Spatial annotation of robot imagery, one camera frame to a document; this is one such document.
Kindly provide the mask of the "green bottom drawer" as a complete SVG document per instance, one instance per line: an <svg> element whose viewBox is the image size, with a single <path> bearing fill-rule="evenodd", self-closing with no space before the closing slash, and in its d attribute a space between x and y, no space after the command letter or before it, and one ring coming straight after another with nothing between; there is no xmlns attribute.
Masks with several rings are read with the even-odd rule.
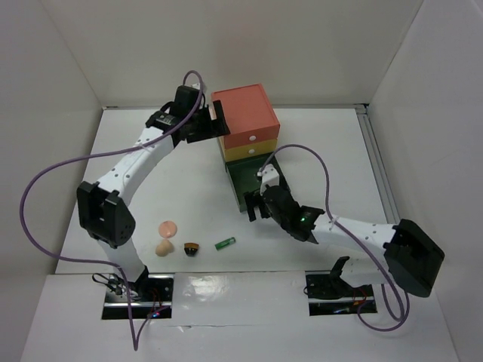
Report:
<svg viewBox="0 0 483 362"><path fill-rule="evenodd" d="M241 213L247 210L245 194L255 191L258 192L260 190L261 179L257 177L257 172L271 154L269 152L225 163L226 172L229 176L238 209Z"/></svg>

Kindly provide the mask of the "pink handled makeup brush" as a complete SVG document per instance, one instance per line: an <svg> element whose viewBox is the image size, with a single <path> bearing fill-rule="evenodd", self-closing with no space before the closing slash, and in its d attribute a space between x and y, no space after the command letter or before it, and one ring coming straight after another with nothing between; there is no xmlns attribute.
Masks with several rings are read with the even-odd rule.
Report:
<svg viewBox="0 0 483 362"><path fill-rule="evenodd" d="M199 251L199 245L197 243L185 243L183 245L183 250L187 256L194 257Z"/></svg>

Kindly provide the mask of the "teardrop beige makeup sponge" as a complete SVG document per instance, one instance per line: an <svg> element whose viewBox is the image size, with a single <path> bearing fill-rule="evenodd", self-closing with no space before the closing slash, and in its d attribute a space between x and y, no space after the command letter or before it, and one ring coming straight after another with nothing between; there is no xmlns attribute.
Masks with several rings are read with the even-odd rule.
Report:
<svg viewBox="0 0 483 362"><path fill-rule="evenodd" d="M158 257L164 257L174 252L174 245L168 239L163 239L155 248L155 254Z"/></svg>

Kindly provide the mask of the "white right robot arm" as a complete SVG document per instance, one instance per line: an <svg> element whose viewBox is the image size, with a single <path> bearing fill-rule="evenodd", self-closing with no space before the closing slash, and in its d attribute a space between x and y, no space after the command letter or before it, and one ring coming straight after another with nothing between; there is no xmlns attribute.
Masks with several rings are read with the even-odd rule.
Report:
<svg viewBox="0 0 483 362"><path fill-rule="evenodd" d="M361 277L349 270L348 256L336 261L329 286L338 296L362 284L374 284L378 278L413 296L430 296L445 253L414 221L373 224L331 216L326 210L299 204L281 186L247 192L244 199L250 221L270 218L300 242L363 251L371 258L377 270Z"/></svg>

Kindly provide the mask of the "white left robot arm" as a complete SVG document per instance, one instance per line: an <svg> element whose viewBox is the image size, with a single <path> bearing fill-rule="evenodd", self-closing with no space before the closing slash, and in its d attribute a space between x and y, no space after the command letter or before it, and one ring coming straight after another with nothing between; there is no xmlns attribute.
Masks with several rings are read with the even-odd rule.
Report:
<svg viewBox="0 0 483 362"><path fill-rule="evenodd" d="M126 154L95 183L82 182L76 191L80 226L121 267L122 292L139 301L149 292L149 271L137 254L132 235L136 222L128 209L145 178L177 145L229 134L222 103L196 108L205 99L190 86L178 87L174 100L154 112Z"/></svg>

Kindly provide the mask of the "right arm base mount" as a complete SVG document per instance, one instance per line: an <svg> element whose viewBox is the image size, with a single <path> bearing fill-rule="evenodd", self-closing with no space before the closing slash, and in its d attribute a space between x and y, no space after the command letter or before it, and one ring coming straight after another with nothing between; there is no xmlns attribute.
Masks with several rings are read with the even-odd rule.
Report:
<svg viewBox="0 0 483 362"><path fill-rule="evenodd" d="M308 271L303 293L308 299L309 315L374 314L377 305L373 287L369 284L351 287L341 279L348 256L340 257L330 271Z"/></svg>

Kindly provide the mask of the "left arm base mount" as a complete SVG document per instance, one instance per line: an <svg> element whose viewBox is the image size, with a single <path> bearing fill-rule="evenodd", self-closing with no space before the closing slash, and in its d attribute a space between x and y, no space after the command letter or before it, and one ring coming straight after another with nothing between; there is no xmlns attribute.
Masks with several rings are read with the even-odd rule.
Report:
<svg viewBox="0 0 483 362"><path fill-rule="evenodd" d="M102 319L105 321L127 320L128 300L124 281L115 274L94 273L94 283L106 288ZM131 288L133 319L144 319L152 314L152 319L171 319L174 275L150 275L146 284L137 290Z"/></svg>

